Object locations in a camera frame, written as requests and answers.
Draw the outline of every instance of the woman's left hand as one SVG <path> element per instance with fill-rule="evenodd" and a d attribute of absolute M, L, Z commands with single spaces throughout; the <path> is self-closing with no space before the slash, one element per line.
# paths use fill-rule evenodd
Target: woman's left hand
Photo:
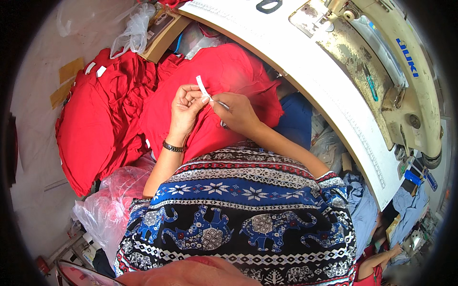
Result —
<path fill-rule="evenodd" d="M 178 88 L 172 101 L 172 120 L 170 122 L 168 144 L 182 147 L 196 122 L 197 113 L 210 99 L 203 97 L 199 86 L 186 84 Z"/>

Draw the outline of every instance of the sewing machine handwheel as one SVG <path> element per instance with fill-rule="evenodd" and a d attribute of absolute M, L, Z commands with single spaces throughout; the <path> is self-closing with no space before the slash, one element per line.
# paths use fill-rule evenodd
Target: sewing machine handwheel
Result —
<path fill-rule="evenodd" d="M 425 165 L 426 168 L 428 168 L 430 170 L 436 169 L 437 166 L 439 166 L 439 164 L 441 163 L 441 160 L 442 160 L 442 149 L 439 152 L 439 155 L 437 155 L 434 158 L 428 157 L 423 152 L 421 153 L 421 155 L 422 155 L 422 158 L 423 158 L 423 164 Z"/>

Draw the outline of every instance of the black handle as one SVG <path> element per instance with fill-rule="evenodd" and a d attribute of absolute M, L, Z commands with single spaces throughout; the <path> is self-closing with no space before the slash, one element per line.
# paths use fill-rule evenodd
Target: black handle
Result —
<path fill-rule="evenodd" d="M 274 7 L 269 8 L 269 9 L 263 8 L 264 5 L 267 5 L 273 2 L 277 2 L 277 4 Z M 270 14 L 278 10 L 278 8 L 280 8 L 281 5 L 283 5 L 283 0 L 262 0 L 260 3 L 256 5 L 256 9 L 264 14 Z"/>

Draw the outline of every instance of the person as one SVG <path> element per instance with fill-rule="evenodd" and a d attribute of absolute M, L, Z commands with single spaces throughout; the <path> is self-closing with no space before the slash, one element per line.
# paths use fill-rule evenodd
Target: person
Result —
<path fill-rule="evenodd" d="M 382 285 L 382 272 L 389 260 L 402 252 L 401 246 L 396 244 L 392 249 L 375 254 L 364 260 L 358 267 L 355 286 Z"/>
<path fill-rule="evenodd" d="M 143 198 L 130 207 L 114 262 L 117 280 L 128 286 L 351 283 L 355 234 L 343 181 L 262 123 L 244 95 L 212 99 L 197 85 L 178 89 L 164 148 Z M 247 141 L 183 162 L 186 137 L 207 105 Z"/>

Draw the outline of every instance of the brown tape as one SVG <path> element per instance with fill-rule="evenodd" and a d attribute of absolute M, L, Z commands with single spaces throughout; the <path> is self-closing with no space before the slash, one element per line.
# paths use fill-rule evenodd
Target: brown tape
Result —
<path fill-rule="evenodd" d="M 51 106 L 53 107 L 53 109 L 58 107 L 67 98 L 68 92 L 70 91 L 70 88 L 72 87 L 74 82 L 75 79 L 67 81 L 65 84 L 59 87 L 58 90 L 51 94 L 49 99 L 51 101 Z"/>
<path fill-rule="evenodd" d="M 79 70 L 84 68 L 83 58 L 78 58 L 59 69 L 60 84 L 66 82 L 69 78 L 76 76 Z"/>

